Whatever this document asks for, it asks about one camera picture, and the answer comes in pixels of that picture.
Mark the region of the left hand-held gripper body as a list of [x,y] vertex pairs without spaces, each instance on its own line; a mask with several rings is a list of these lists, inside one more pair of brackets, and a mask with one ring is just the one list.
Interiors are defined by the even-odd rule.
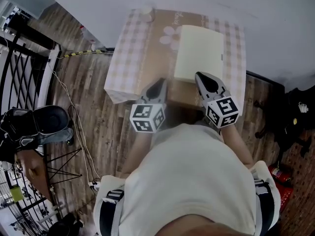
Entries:
[[147,85],[132,105],[129,120],[136,132],[156,133],[165,121],[167,80],[159,78]]

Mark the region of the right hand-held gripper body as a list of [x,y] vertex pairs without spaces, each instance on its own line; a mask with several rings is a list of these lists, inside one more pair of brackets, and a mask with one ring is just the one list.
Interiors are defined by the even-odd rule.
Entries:
[[205,116],[216,128],[235,124],[239,117],[239,106],[223,81],[209,73],[196,72],[195,82],[205,108]]

